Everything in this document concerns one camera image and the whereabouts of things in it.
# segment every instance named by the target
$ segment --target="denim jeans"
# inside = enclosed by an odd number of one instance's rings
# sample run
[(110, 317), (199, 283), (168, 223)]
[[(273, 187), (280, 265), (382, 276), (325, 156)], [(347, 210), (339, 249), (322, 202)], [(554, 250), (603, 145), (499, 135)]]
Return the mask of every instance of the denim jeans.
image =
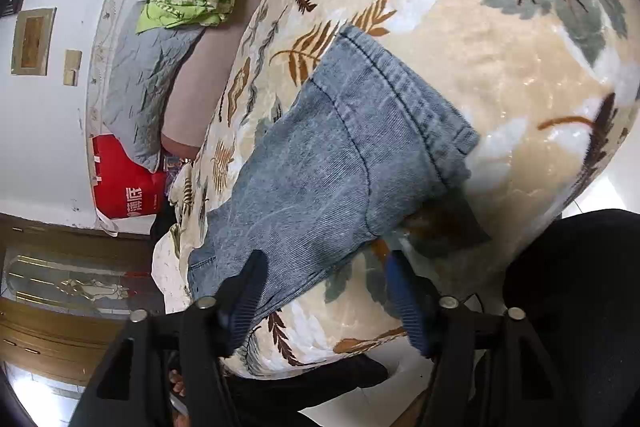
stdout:
[(367, 241), (469, 176), (478, 134), (407, 65), (354, 26), (340, 29), (289, 111), (207, 214), (191, 252), (194, 298), (213, 295), (251, 251), (269, 274), (254, 324), (328, 277)]

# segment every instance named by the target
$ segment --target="jeans seam stitching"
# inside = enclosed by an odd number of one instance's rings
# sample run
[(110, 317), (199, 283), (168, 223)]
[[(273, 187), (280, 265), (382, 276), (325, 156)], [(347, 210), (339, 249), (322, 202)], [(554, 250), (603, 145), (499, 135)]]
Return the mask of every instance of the jeans seam stitching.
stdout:
[[(382, 72), (382, 70), (380, 70), (380, 68), (378, 67), (378, 65), (372, 60), (371, 57), (369, 57), (369, 55), (367, 55), (367, 53), (360, 47), (360, 45), (355, 42), (353, 39), (350, 38), (350, 36), (345, 35), (345, 34), (341, 34), (341, 36), (345, 39), (347, 39), (351, 44), (353, 44), (356, 49), (362, 53), (366, 59), (369, 61), (369, 63), (371, 64), (371, 66), (373, 66), (374, 68), (376, 68), (376, 71), (378, 73), (380, 73), (380, 75), (382, 76), (382, 78), (385, 79), (386, 81), (386, 85), (389, 87), (389, 89), (391, 89), (391, 91), (393, 92), (393, 94), (396, 96), (396, 99), (399, 100), (399, 102), (401, 103), (402, 107), (404, 108), (404, 111), (407, 113), (407, 115), (409, 115), (409, 118), (411, 119), (412, 122), (414, 122), (414, 125), (416, 127), (416, 129), (418, 130), (418, 134), (420, 134), (420, 137), (422, 138), (422, 143), (424, 144), (424, 149), (427, 151), (427, 156), (429, 157), (429, 159), (431, 160), (431, 164), (433, 165), (433, 168), (436, 171), (436, 174), (438, 176), (438, 179), (440, 181), (440, 183), (442, 183), (445, 187), (448, 188), (447, 182), (444, 181), (442, 175), (440, 174), (440, 169), (438, 168), (437, 163), (435, 162), (435, 160), (433, 159), (433, 156), (431, 155), (431, 150), (429, 149), (429, 146), (426, 143), (426, 137), (425, 135), (422, 133), (422, 130), (420, 128), (420, 126), (418, 125), (418, 122), (415, 120), (414, 115), (412, 115), (411, 111), (409, 111), (409, 108), (406, 107), (406, 104), (404, 103), (404, 100), (398, 95), (398, 92), (394, 89), (394, 86), (391, 84), (391, 82), (389, 82), (389, 79), (386, 77), (386, 74)], [(389, 53), (392, 57), (395, 58), (395, 56), (393, 54), (391, 54), (390, 51), (388, 51), (386, 48), (384, 48), (382, 45), (378, 44), (376, 42), (377, 45), (379, 45), (380, 47), (382, 47), (387, 53)]]
[(209, 257), (208, 259), (204, 259), (202, 261), (198, 261), (196, 264), (192, 264), (189, 268), (192, 270), (200, 268), (200, 266), (204, 266), (209, 263), (213, 263), (215, 257)]
[(346, 122), (342, 118), (342, 115), (340, 114), (340, 111), (338, 111), (338, 108), (335, 105), (334, 100), (329, 96), (329, 94), (324, 89), (322, 89), (322, 87), (318, 86), (318, 84), (313, 80), (312, 76), (309, 77), (307, 82), (311, 82), (314, 86), (316, 86), (320, 90), (320, 92), (322, 92), (322, 94), (324, 94), (329, 99), (329, 101), (331, 102), (331, 105), (334, 107), (335, 114), (337, 114), (338, 118), (340, 118), (340, 121), (342, 122), (342, 125), (344, 126), (345, 130), (347, 131), (347, 136), (349, 137), (349, 140), (353, 144), (354, 149), (356, 150), (356, 152), (358, 153), (358, 156), (360, 157), (360, 160), (362, 161), (362, 165), (364, 166), (364, 171), (365, 171), (365, 174), (367, 176), (367, 208), (365, 209), (365, 212), (364, 212), (364, 224), (367, 227), (367, 232), (369, 232), (374, 237), (377, 237), (377, 235), (372, 232), (371, 227), (369, 226), (368, 214), (369, 214), (369, 203), (370, 203), (370, 200), (371, 200), (371, 178), (370, 178), (369, 167), (367, 166), (367, 162), (365, 161), (364, 156), (360, 152), (360, 149), (356, 145), (356, 142), (353, 140), (353, 137), (351, 136), (351, 133), (349, 131), (349, 127), (347, 126)]

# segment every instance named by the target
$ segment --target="brown cushion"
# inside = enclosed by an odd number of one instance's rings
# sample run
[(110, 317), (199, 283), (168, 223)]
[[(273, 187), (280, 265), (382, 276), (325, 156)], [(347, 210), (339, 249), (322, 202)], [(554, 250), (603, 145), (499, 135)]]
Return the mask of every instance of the brown cushion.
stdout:
[(184, 61), (167, 100), (161, 142), (181, 158), (195, 158), (217, 110), (242, 34), (261, 0), (236, 0), (226, 23), (204, 31)]

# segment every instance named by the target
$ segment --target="metal rivet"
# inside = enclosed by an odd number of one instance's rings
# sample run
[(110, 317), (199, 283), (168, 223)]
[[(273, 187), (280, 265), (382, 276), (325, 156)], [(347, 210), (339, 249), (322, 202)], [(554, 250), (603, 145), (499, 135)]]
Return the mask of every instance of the metal rivet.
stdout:
[(514, 321), (521, 321), (527, 316), (522, 308), (509, 308), (507, 310), (507, 315), (509, 315), (509, 317)]
[(129, 315), (129, 320), (131, 322), (142, 322), (148, 316), (149, 314), (146, 312), (146, 310), (135, 310), (134, 312), (131, 312), (131, 314)]
[(216, 300), (211, 295), (206, 295), (204, 297), (200, 297), (196, 301), (196, 306), (198, 308), (200, 308), (201, 310), (206, 310), (208, 308), (211, 308), (211, 307), (215, 306), (215, 304), (216, 304)]
[(445, 295), (444, 297), (440, 297), (438, 304), (441, 308), (452, 310), (453, 308), (457, 308), (458, 304), (460, 303), (455, 297), (452, 297), (451, 295)]

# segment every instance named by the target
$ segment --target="light switch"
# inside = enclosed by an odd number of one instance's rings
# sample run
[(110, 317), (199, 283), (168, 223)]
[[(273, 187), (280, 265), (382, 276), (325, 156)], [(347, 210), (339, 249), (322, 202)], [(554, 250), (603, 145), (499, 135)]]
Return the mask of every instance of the light switch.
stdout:
[(65, 51), (65, 73), (62, 80), (65, 86), (78, 85), (78, 73), (80, 71), (81, 60), (82, 60), (81, 51), (78, 51), (78, 50)]

